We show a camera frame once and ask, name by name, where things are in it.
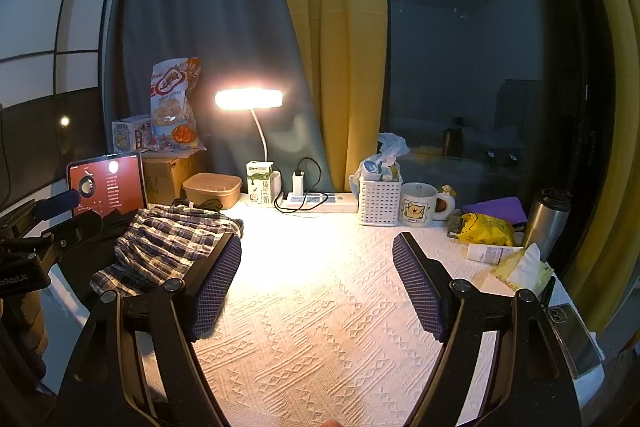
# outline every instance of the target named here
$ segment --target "window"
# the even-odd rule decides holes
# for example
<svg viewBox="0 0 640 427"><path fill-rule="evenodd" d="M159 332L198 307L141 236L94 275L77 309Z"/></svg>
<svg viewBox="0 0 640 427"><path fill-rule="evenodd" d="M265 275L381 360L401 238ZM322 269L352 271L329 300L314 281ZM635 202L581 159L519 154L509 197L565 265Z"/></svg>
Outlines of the window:
<svg viewBox="0 0 640 427"><path fill-rule="evenodd" d="M540 129L540 0L390 0L388 129L405 181L517 195Z"/></svg>

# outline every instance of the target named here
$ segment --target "cartoon bear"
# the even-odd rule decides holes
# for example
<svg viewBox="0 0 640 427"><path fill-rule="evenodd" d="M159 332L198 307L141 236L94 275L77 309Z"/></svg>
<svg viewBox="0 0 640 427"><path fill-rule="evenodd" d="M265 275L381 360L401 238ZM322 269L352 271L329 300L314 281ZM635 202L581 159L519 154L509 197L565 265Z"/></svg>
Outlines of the cartoon bear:
<svg viewBox="0 0 640 427"><path fill-rule="evenodd" d="M426 205L415 204L407 201L404 204L404 215L411 219L424 219L424 210Z"/></svg>

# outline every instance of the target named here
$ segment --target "teal curtain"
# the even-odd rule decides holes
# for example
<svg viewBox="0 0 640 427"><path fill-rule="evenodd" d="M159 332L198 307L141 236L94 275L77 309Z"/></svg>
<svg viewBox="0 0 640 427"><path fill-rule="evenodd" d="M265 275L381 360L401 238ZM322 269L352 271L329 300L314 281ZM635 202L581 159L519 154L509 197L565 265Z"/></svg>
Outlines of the teal curtain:
<svg viewBox="0 0 640 427"><path fill-rule="evenodd" d="M213 171L244 180L246 163L263 159L251 114L217 108L215 92L269 87L284 93L284 105L257 113L284 188L290 190L298 160L311 156L323 171L318 188L333 189L286 0L122 0L121 25L114 34L122 42L123 72L115 84L126 94L129 114L149 112L154 64L198 56L202 76L193 106ZM312 181L314 170L308 167Z"/></svg>

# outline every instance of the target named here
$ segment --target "tablet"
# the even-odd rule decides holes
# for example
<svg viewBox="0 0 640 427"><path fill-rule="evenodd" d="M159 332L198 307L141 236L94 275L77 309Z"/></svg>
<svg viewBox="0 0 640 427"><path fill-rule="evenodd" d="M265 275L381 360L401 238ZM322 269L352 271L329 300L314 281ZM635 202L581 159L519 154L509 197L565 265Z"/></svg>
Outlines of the tablet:
<svg viewBox="0 0 640 427"><path fill-rule="evenodd" d="M145 181L139 152L100 156L66 167L69 188L80 192L80 204L73 209L77 216L94 210L102 217L119 211L146 207Z"/></svg>

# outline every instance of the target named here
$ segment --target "desk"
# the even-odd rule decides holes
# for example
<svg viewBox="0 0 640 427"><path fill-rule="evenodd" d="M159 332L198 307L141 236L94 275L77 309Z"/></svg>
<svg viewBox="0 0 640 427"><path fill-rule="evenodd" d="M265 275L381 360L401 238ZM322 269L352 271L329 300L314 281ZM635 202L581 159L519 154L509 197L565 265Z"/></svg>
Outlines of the desk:
<svg viewBox="0 0 640 427"><path fill-rule="evenodd" d="M467 261L466 246L439 228L363 227L355 214L284 215L251 206L246 195L225 214L244 220L242 263L216 328L194 348L231 425L303 427L334 418L345 427L402 426L441 344L418 323L392 261L393 238L410 230L454 279L480 288L490 284L491 266ZM562 302L570 299L556 284L552 303ZM484 334L459 423L478 413L493 338ZM152 347L143 352L147 380L162 394ZM581 402L603 376L583 377Z"/></svg>

